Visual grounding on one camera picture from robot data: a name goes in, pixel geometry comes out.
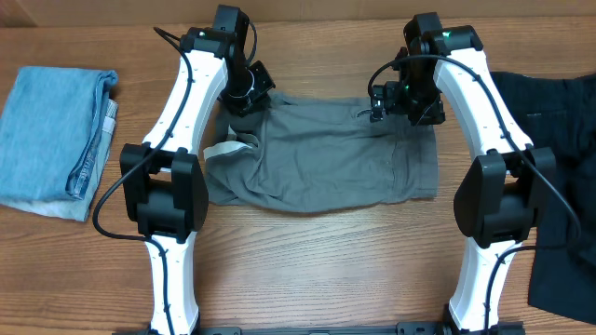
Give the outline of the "grey shorts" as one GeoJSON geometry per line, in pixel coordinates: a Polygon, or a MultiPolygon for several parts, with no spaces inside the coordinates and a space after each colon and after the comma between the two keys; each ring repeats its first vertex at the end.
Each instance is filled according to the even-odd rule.
{"type": "Polygon", "coordinates": [[[369,119],[364,98],[315,100],[273,92],[244,117],[221,107],[204,150],[210,202],[316,213],[434,198],[434,129],[406,116],[369,119]]]}

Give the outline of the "black shorts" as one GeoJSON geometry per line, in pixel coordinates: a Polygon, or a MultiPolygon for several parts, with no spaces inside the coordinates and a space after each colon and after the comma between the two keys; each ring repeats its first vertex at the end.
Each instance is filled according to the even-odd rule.
{"type": "Polygon", "coordinates": [[[595,77],[541,79],[494,72],[492,78],[510,113],[538,148],[557,161],[553,185],[581,223],[573,248],[556,247],[572,236],[573,225],[552,197],[538,225],[530,305],[578,321],[595,321],[595,77]]]}

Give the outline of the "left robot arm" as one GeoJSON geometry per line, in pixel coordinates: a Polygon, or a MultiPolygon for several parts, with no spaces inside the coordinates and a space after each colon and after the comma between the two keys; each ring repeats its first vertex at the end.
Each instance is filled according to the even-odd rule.
{"type": "Polygon", "coordinates": [[[236,116],[257,111],[274,88],[263,64],[244,52],[252,23],[238,7],[218,6],[214,23],[191,28],[174,46],[179,72],[164,110],[142,143],[120,155],[127,214],[147,246],[154,311],[149,334],[195,334],[196,234],[209,206],[199,146],[216,102],[236,116]]]}

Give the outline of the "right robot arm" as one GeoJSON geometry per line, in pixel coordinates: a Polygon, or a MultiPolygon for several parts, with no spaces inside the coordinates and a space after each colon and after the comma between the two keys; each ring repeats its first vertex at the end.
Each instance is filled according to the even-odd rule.
{"type": "Polygon", "coordinates": [[[471,165],[454,196],[454,217],[466,237],[454,295],[440,322],[402,322],[399,334],[523,334],[501,322],[498,304],[508,269],[525,249],[549,201],[551,150],[537,149],[501,98],[483,44],[469,25],[445,28],[437,13],[415,15],[405,46],[388,67],[397,81],[370,82],[373,122],[404,114],[414,126],[439,125],[449,103],[464,133],[471,165]]]}

